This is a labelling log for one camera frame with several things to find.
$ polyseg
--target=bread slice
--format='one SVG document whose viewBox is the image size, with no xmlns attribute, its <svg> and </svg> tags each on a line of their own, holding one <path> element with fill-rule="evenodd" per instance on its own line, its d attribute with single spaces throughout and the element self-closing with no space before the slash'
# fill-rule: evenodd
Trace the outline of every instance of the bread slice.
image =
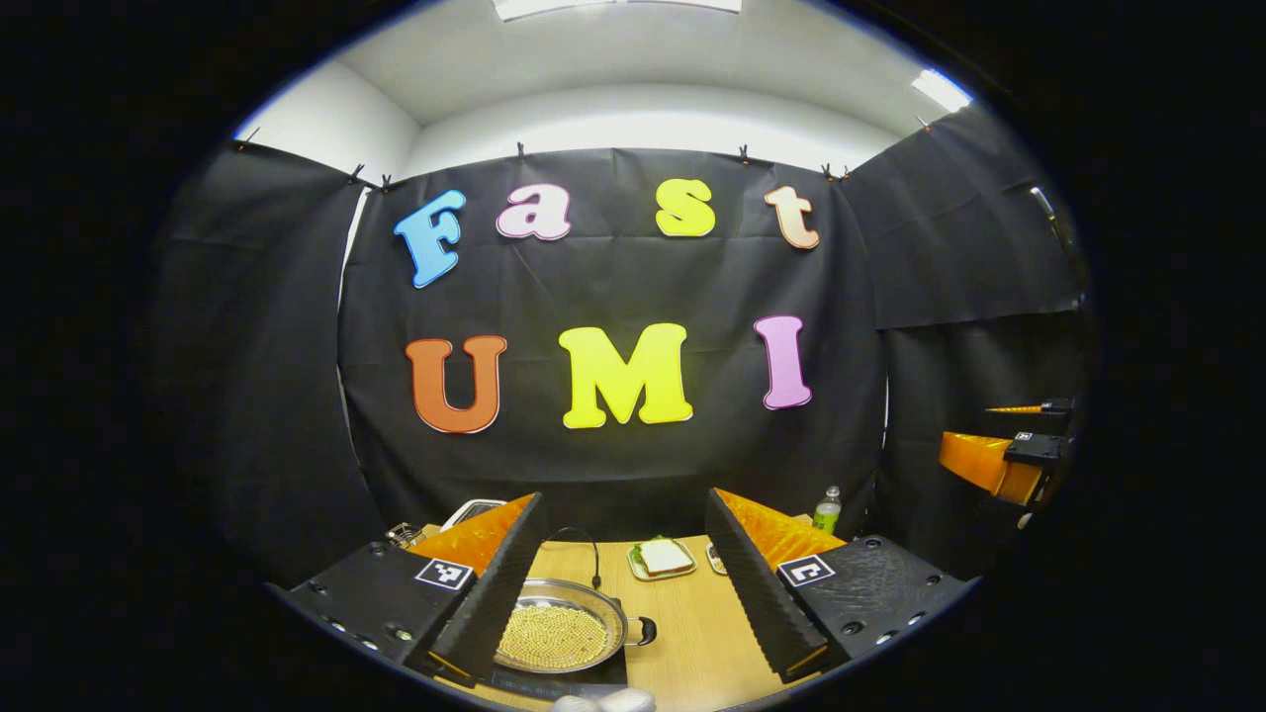
<svg viewBox="0 0 1266 712">
<path fill-rule="evenodd" d="M 681 546 L 671 538 L 652 538 L 641 544 L 642 561 L 646 563 L 646 573 L 652 576 L 675 574 L 685 571 L 695 565 L 681 550 Z"/>
</svg>

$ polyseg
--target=black fabric curtain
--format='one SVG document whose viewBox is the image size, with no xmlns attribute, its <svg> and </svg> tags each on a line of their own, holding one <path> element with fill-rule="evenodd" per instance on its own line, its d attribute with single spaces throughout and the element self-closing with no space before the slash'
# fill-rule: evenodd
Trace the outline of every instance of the black fabric curtain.
<svg viewBox="0 0 1266 712">
<path fill-rule="evenodd" d="M 306 158 L 225 144 L 154 247 L 149 428 L 184 469 L 149 476 L 179 478 L 187 502 L 172 507 L 214 522 L 281 585 L 385 531 L 335 371 L 339 271 L 362 188 Z"/>
<path fill-rule="evenodd" d="M 703 180 L 715 227 L 665 237 L 656 189 Z M 571 232 L 555 241 L 506 238 L 495 220 L 518 186 L 570 191 Z M 766 193 L 793 186 L 820 233 L 798 250 L 780 233 Z M 395 226 L 448 190 L 460 261 L 422 289 Z M 551 526 L 636 540 L 703 531 L 710 486 L 786 512 L 812 512 L 837 484 L 838 531 L 861 522 L 879 465 L 884 365 L 871 272 L 838 182 L 782 165 L 682 151 L 567 151 L 489 161 L 392 184 L 367 203 L 348 261 L 339 366 L 357 454 L 389 521 L 442 522 L 471 498 L 539 490 Z M 809 403 L 762 404 L 768 359 L 753 323 L 791 314 Z M 681 324 L 686 422 L 568 429 L 571 364 L 560 334 L 604 329 L 623 359 L 655 323 Z M 419 419 L 405 347 L 452 343 L 444 384 L 453 407 L 473 398 L 465 340 L 498 334 L 500 413 L 482 432 L 438 432 Z"/>
<path fill-rule="evenodd" d="M 657 226 L 657 188 L 670 179 L 710 189 L 708 234 Z M 566 189 L 570 231 L 506 237 L 508 196 L 538 184 Z M 701 531 L 711 486 L 799 513 L 832 484 L 841 536 L 879 531 L 974 575 L 1020 509 L 942 469 L 941 433 L 1084 383 L 1081 291 L 1029 193 L 1042 184 L 1023 146 L 975 108 L 846 181 L 684 151 L 487 161 L 370 193 L 338 309 L 365 184 L 227 144 L 186 186 L 157 248 L 153 427 L 187 465 L 190 500 L 282 585 L 391 524 L 441 523 L 473 498 L 543 492 L 549 526 L 636 540 Z M 812 250 L 784 237 L 766 201 L 781 186 L 813 207 Z M 453 190 L 461 237 L 443 252 L 456 266 L 418 288 L 398 226 Z M 770 356 L 753 323 L 771 315 L 803 322 L 813 397 L 799 407 L 763 404 Z M 572 362 L 560 334 L 601 328 L 628 360 L 660 323 L 687 333 L 693 417 L 566 427 Z M 495 421 L 470 435 L 428 426 L 405 348 L 448 341 L 444 390 L 465 408 L 476 394 L 463 345 L 489 334 L 506 343 Z"/>
<path fill-rule="evenodd" d="M 1065 312 L 884 332 L 889 426 L 876 531 L 957 576 L 984 573 L 1025 509 L 941 466 L 941 433 L 980 432 L 986 408 L 1079 394 L 1079 319 Z"/>
<path fill-rule="evenodd" d="M 938 462 L 944 431 L 986 408 L 1076 397 L 1086 318 L 1075 262 L 1034 186 L 1058 194 L 1005 127 L 972 105 L 846 181 L 870 256 L 889 427 L 866 528 L 958 576 L 982 573 L 1025 511 Z"/>
</svg>

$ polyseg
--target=cable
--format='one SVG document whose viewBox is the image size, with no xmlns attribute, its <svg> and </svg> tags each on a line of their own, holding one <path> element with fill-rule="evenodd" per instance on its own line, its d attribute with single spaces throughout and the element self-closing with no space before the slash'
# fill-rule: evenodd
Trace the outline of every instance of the cable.
<svg viewBox="0 0 1266 712">
<path fill-rule="evenodd" d="M 590 582 L 590 584 L 594 587 L 594 590 L 598 590 L 598 588 L 600 585 L 603 585 L 603 578 L 598 575 L 598 541 L 595 541 L 594 537 L 589 536 L 589 532 L 586 532 L 585 530 L 579 528 L 579 527 L 563 527 L 563 528 L 556 531 L 555 533 L 547 536 L 541 544 L 544 544 L 546 541 L 551 541 L 551 540 L 553 540 L 553 537 L 556 537 L 556 536 L 558 536 L 562 532 L 568 531 L 568 530 L 584 535 L 585 538 L 589 540 L 589 544 L 591 544 L 594 546 L 594 580 Z"/>
</svg>

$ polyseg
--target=white wall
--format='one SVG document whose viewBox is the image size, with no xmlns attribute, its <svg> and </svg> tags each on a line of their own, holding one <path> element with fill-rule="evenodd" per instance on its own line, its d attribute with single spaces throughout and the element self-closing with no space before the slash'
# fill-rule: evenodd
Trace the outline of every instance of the white wall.
<svg viewBox="0 0 1266 712">
<path fill-rule="evenodd" d="M 438 168 L 570 148 L 679 148 L 748 156 L 836 175 L 899 136 L 810 104 L 713 86 L 615 85 L 514 99 L 422 130 L 400 170 Z"/>
<path fill-rule="evenodd" d="M 339 62 L 327 62 L 256 111 L 234 138 L 260 132 L 271 146 L 351 174 L 373 185 L 382 174 L 406 177 L 405 160 L 422 127 L 395 101 Z"/>
</svg>

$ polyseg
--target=orange letter u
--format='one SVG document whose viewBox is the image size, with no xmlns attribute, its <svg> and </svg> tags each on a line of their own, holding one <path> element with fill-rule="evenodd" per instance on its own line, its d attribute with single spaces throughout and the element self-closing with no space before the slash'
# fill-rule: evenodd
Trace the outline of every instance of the orange letter u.
<svg viewBox="0 0 1266 712">
<path fill-rule="evenodd" d="M 442 338 L 424 338 L 405 347 L 413 361 L 413 405 L 424 423 L 439 432 L 476 433 L 492 424 L 501 409 L 498 356 L 505 351 L 499 336 L 472 336 L 462 345 L 475 365 L 475 402 L 470 408 L 448 405 L 444 397 L 444 361 L 453 345 Z"/>
</svg>

